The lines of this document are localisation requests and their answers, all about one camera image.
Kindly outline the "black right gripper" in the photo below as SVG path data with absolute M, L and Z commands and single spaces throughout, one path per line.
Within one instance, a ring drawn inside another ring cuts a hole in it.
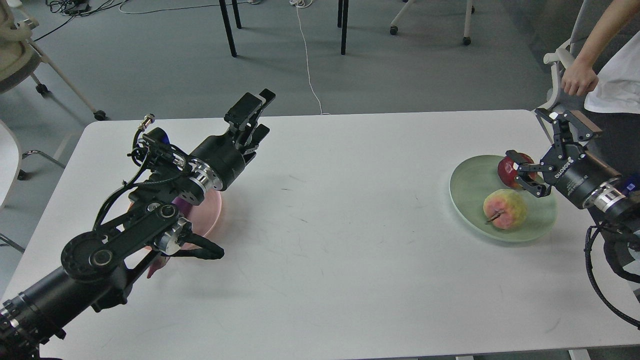
M 554 112 L 539 107 L 535 109 L 538 120 L 551 125 L 553 137 L 551 148 L 542 157 L 542 173 L 546 183 L 555 187 L 570 203 L 579 209 L 595 207 L 599 210 L 611 210 L 621 201 L 623 194 L 615 184 L 621 175 L 599 158 L 586 150 L 585 145 L 598 139 L 603 130 L 578 110 Z M 518 153 L 523 161 L 516 162 L 513 155 Z M 515 162 L 518 175 L 515 180 L 524 191 L 537 198 L 551 193 L 550 187 L 531 181 L 529 173 L 535 171 L 519 170 L 521 164 L 534 165 L 526 161 L 516 150 L 508 150 L 505 155 Z

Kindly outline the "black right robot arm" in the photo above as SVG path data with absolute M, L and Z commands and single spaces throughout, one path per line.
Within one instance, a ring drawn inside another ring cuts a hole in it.
M 556 189 L 578 209 L 595 208 L 603 219 L 587 229 L 583 248 L 590 285 L 616 316 L 638 328 L 639 321 L 617 309 L 602 293 L 594 276 L 592 250 L 598 234 L 620 234 L 620 239 L 606 238 L 603 254 L 612 271 L 620 278 L 639 282 L 639 276 L 624 269 L 617 252 L 617 243 L 639 243 L 639 201 L 617 189 L 621 173 L 592 155 L 585 142 L 602 134 L 582 112 L 553 112 L 539 107 L 534 110 L 539 122 L 551 125 L 551 146 L 538 163 L 528 161 L 516 150 L 506 157 L 514 161 L 516 182 L 537 198 L 550 195 Z

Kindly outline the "person's hand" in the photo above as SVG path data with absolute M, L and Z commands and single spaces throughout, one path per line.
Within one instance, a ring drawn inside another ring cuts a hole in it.
M 589 63 L 576 60 L 564 71 L 561 89 L 570 96 L 585 96 L 594 91 L 599 77 Z

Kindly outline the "person's forearm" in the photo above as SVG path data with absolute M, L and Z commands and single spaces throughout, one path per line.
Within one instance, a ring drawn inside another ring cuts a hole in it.
M 613 37 L 639 10 L 638 0 L 613 0 L 590 32 L 573 64 L 591 69 Z

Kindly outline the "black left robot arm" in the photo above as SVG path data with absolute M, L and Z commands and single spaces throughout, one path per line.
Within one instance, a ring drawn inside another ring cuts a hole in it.
M 38 360 L 40 346 L 66 337 L 64 326 L 87 308 L 125 305 L 158 258 L 224 257 L 224 249 L 194 232 L 174 200 L 196 207 L 208 191 L 231 186 L 269 133 L 258 120 L 274 99 L 269 89 L 245 93 L 224 116 L 226 132 L 206 137 L 191 153 L 172 145 L 164 130 L 147 130 L 154 116 L 146 115 L 129 154 L 137 173 L 105 200 L 92 229 L 64 246 L 59 268 L 3 303 L 1 358 Z

